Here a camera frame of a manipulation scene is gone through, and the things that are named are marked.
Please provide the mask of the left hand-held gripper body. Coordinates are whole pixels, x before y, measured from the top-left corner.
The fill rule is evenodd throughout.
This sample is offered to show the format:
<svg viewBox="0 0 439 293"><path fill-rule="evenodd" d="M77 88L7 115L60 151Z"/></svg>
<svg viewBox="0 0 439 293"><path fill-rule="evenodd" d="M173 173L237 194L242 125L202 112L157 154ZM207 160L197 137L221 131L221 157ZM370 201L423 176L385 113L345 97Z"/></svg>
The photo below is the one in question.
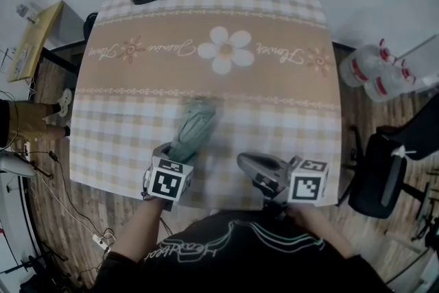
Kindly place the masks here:
<svg viewBox="0 0 439 293"><path fill-rule="evenodd" d="M171 143L164 143L154 149L152 163L143 175L141 192L145 201L163 199L165 211L171 211L188 190L194 170L194 156L184 162L173 161L168 156L170 150Z"/></svg>

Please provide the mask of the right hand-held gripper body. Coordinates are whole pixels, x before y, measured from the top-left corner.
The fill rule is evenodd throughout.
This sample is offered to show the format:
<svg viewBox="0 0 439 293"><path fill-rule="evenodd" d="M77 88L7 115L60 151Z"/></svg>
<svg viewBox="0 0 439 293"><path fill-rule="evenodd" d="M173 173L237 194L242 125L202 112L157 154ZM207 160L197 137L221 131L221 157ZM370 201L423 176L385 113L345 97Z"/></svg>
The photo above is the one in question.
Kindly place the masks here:
<svg viewBox="0 0 439 293"><path fill-rule="evenodd" d="M263 194L263 208L280 213L291 204L316 204L324 197L330 164L293 157L284 161L273 156L256 158L253 185Z"/></svg>

